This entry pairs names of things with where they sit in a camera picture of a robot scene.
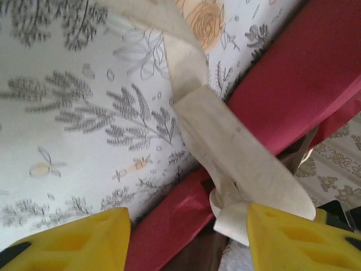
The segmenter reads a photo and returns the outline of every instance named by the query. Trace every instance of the orange flower print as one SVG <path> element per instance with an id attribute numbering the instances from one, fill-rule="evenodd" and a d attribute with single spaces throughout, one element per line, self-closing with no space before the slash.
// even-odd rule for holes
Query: orange flower print
<path id="1" fill-rule="evenodd" d="M 43 178 L 48 176 L 50 173 L 54 176 L 61 177 L 58 167 L 64 167 L 67 164 L 65 162 L 54 162 L 51 160 L 50 154 L 41 147 L 38 147 L 38 151 L 43 156 L 46 163 L 37 163 L 30 167 L 29 174 L 31 178 Z"/>
<path id="2" fill-rule="evenodd" d="M 134 158 L 133 162 L 135 169 L 138 171 L 141 170 L 142 168 L 145 168 L 147 164 L 153 164 L 150 154 L 146 158 L 144 158 L 144 156 L 140 159 Z"/>
<path id="3" fill-rule="evenodd" d="M 194 35 L 204 50 L 215 45 L 221 38 L 224 21 L 224 5 L 216 0 L 204 0 L 199 3 L 186 18 Z"/>

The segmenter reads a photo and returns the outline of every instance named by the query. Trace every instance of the red fabric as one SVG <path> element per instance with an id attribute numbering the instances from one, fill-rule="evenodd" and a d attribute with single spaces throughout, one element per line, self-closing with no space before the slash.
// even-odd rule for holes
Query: red fabric
<path id="1" fill-rule="evenodd" d="M 342 107 L 361 90 L 360 14 L 361 1 L 308 2 L 237 88 L 230 109 L 271 153 L 318 124 L 326 139 L 361 110 Z"/>
<path id="2" fill-rule="evenodd" d="M 310 0 L 235 91 L 230 109 L 272 154 L 318 124 L 320 142 L 361 110 L 360 14 L 361 1 Z M 192 173 L 139 224 L 126 271 L 160 270 L 212 219 L 208 178 Z"/>
<path id="3" fill-rule="evenodd" d="M 125 271 L 160 270 L 212 220 L 207 179 L 204 168 L 189 174 L 135 228 Z"/>

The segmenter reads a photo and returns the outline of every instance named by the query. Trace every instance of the folded fabric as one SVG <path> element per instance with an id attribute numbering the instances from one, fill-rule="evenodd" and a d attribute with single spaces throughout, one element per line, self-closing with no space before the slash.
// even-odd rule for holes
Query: folded fabric
<path id="1" fill-rule="evenodd" d="M 231 97 L 271 153 L 320 124 L 314 146 L 361 110 L 360 13 L 359 1 L 309 1 Z"/>
<path id="2" fill-rule="evenodd" d="M 189 174 L 144 218 L 130 236 L 126 271 L 160 270 L 214 218 L 207 180 L 204 168 Z"/>
<path id="3" fill-rule="evenodd" d="M 182 138 L 191 154 L 210 173 L 219 193 L 219 200 L 211 204 L 219 213 L 215 230 L 247 244 L 246 209 L 239 214 L 236 206 L 246 206 L 250 200 L 313 219 L 315 208 L 303 187 L 208 86 L 205 54 L 174 3 L 171 0 L 98 1 L 117 14 L 163 30 Z M 240 155 L 248 159 L 238 164 Z"/>

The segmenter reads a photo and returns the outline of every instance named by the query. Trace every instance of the orange rose print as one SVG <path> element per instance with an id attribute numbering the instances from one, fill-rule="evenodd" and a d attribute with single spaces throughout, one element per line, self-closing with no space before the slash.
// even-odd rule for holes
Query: orange rose print
<path id="1" fill-rule="evenodd" d="M 148 164 L 153 164 L 150 154 L 146 158 L 144 158 L 144 156 L 142 156 L 142 158 L 140 158 L 140 159 L 134 158 L 133 162 L 134 162 L 134 168 L 136 170 L 145 168 Z"/>
<path id="2" fill-rule="evenodd" d="M 224 21 L 224 5 L 220 7 L 216 0 L 199 3 L 186 18 L 194 35 L 204 50 L 215 45 L 221 38 Z"/>

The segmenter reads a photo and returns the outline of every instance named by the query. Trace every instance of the brown cloth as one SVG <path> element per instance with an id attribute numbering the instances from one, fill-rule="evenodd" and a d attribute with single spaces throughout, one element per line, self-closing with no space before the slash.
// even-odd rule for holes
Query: brown cloth
<path id="1" fill-rule="evenodd" d="M 184 249 L 180 251 L 163 271 L 217 271 L 228 238 L 213 230 L 215 220 L 210 222 Z"/>

